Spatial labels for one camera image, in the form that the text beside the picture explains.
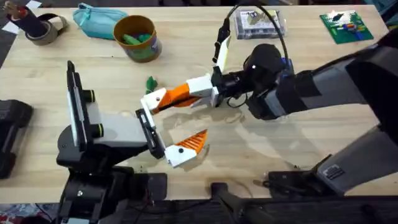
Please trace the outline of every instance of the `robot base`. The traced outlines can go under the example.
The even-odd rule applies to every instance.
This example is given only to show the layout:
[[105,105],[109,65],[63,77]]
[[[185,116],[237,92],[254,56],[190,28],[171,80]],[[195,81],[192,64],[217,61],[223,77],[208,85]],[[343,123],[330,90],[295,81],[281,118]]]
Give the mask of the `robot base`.
[[272,198],[303,199],[332,197],[337,193],[318,180],[310,171],[275,171],[268,173],[263,186],[269,189]]

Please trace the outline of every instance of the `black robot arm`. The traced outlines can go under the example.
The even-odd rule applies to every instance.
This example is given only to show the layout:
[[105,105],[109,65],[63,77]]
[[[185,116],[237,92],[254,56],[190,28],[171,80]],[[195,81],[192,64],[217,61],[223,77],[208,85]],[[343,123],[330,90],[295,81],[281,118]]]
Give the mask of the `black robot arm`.
[[[247,72],[245,65],[245,70],[235,80],[245,77],[252,83],[237,82],[235,88],[247,87],[230,88],[238,94],[224,91],[233,97],[253,91],[246,104],[258,119],[276,119],[299,111],[361,103],[368,104],[380,121],[310,171],[270,172],[264,185],[271,189],[273,196],[281,196],[284,192],[301,196],[343,195],[359,184],[398,172],[398,107],[393,103],[398,86],[397,39],[398,30],[391,31],[375,45],[296,75],[274,69],[280,68],[277,63],[261,65],[266,68],[262,74],[265,77],[261,77],[258,73]],[[270,49],[263,53],[267,57],[277,57]],[[259,56],[252,54],[246,62],[249,68],[257,69],[257,62],[250,60],[251,57]]]

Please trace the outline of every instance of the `black device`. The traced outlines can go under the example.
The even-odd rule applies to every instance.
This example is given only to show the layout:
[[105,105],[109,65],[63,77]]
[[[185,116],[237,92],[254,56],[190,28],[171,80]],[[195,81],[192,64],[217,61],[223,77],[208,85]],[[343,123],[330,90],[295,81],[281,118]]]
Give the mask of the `black device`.
[[0,100],[0,179],[9,177],[17,157],[14,141],[27,126],[33,107],[17,100]]
[[145,138],[151,142],[136,147],[110,146],[96,142],[106,135],[106,125],[91,123],[88,105],[95,92],[84,90],[74,64],[68,62],[68,102],[71,125],[58,139],[57,164],[69,169],[56,223],[118,223],[128,200],[162,200],[167,193],[165,174],[137,174],[131,167],[116,164],[148,149],[162,157],[157,136],[148,131],[147,120],[137,110]]

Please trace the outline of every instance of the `tape roll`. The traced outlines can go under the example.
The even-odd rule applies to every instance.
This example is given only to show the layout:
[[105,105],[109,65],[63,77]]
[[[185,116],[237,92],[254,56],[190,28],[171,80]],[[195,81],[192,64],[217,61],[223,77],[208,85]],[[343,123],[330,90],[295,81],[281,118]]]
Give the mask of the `tape roll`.
[[35,45],[46,45],[53,42],[58,37],[58,30],[49,21],[41,21],[47,28],[47,32],[40,37],[31,37],[28,33],[25,33],[26,38],[33,42]]
[[[57,28],[49,22],[49,19],[55,17],[59,17],[62,21],[62,28],[60,30],[57,30]],[[25,33],[26,38],[32,41],[35,45],[47,45],[52,43],[68,27],[67,20],[56,14],[46,13],[39,16],[38,19],[40,19],[41,23],[43,23],[47,28],[47,32],[40,37],[31,37],[28,33]]]

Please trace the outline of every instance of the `cup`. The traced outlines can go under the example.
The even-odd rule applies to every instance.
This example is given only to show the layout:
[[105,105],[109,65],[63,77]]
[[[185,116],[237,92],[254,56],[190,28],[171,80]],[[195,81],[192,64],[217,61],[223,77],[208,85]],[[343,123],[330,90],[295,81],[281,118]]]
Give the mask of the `cup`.
[[[129,45],[123,41],[123,35],[137,36],[150,34],[150,38],[141,44]],[[116,23],[113,37],[126,54],[135,62],[144,63],[155,60],[162,52],[162,44],[156,35],[154,23],[144,16],[127,16]]]

